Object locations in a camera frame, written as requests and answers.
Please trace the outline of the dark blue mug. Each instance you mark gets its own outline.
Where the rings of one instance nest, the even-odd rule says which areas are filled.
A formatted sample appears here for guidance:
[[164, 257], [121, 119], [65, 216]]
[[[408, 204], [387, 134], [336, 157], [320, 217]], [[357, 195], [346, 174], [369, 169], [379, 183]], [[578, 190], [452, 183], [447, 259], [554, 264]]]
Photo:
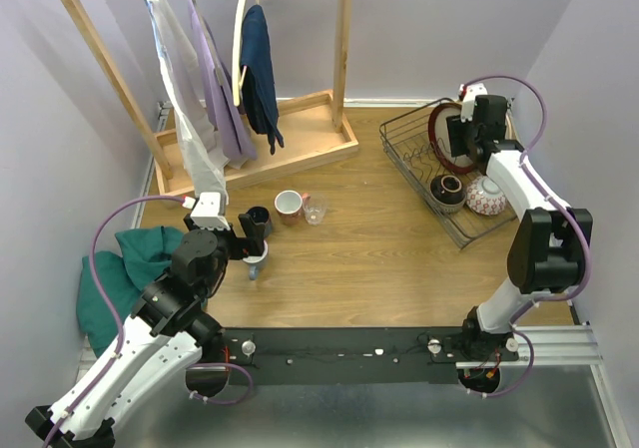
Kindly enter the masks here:
[[268, 238], [273, 232], [273, 222], [269, 210], [265, 207], [255, 206], [247, 210], [247, 214], [256, 224], [264, 227], [264, 238]]

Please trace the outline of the red rimmed plate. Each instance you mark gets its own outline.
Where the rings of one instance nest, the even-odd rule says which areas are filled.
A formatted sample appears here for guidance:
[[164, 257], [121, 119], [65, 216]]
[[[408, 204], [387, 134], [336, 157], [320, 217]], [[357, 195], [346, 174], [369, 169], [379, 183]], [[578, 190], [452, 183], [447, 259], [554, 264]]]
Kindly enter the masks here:
[[460, 104], [450, 102], [439, 104], [429, 115], [427, 133], [430, 146], [441, 165], [454, 174], [467, 175], [476, 168], [476, 165], [468, 156], [452, 155], [447, 126], [447, 119], [459, 116], [460, 113]]

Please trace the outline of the grey blue mug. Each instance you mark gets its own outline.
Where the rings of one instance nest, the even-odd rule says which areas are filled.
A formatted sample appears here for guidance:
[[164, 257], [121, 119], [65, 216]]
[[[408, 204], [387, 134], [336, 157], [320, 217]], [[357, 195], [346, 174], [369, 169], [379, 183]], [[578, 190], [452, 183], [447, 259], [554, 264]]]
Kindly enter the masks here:
[[243, 263], [249, 269], [249, 280], [257, 280], [260, 272], [265, 268], [269, 257], [269, 245], [264, 241], [264, 251], [261, 255], [249, 255], [243, 259]]

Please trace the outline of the pink mug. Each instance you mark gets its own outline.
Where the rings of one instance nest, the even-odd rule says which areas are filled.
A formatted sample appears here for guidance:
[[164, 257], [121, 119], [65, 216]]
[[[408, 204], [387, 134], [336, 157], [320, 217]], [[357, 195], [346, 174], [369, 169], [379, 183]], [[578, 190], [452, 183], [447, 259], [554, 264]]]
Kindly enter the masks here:
[[304, 203], [309, 197], [308, 193], [300, 194], [293, 190], [286, 190], [277, 194], [274, 206], [281, 222], [286, 226], [297, 224], [303, 216]]

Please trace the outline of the clear drinking glass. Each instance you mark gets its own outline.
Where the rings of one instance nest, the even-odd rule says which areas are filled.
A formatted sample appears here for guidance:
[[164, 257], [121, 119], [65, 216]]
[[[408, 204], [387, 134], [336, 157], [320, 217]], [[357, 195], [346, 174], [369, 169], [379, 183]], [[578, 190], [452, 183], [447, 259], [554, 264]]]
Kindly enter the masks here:
[[310, 225], [319, 225], [327, 210], [327, 199], [321, 194], [304, 194], [303, 211], [306, 222]]

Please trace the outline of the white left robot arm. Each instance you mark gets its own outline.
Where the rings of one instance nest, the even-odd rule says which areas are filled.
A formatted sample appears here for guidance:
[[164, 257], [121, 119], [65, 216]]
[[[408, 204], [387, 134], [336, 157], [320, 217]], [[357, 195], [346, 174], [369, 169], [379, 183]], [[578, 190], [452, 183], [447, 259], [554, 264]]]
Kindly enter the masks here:
[[242, 237], [221, 217], [187, 218], [169, 267], [144, 289], [111, 345], [61, 399], [28, 413], [25, 422], [44, 446], [114, 446], [116, 427], [177, 371], [248, 372], [231, 361], [222, 326], [203, 310], [230, 261], [267, 252], [264, 226], [248, 214], [239, 221]]

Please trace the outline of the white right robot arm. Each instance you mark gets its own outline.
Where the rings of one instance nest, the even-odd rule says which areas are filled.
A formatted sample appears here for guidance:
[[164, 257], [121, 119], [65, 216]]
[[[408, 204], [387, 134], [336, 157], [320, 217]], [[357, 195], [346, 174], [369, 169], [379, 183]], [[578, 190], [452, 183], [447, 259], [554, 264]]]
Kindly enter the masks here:
[[465, 357], [479, 360], [505, 347], [518, 319], [536, 303], [566, 301], [585, 287], [593, 217], [561, 199], [531, 167], [523, 146], [507, 138], [505, 97], [475, 84], [462, 89], [460, 104], [460, 115], [448, 124], [452, 153], [469, 157], [519, 220], [506, 280], [471, 309], [458, 336]]

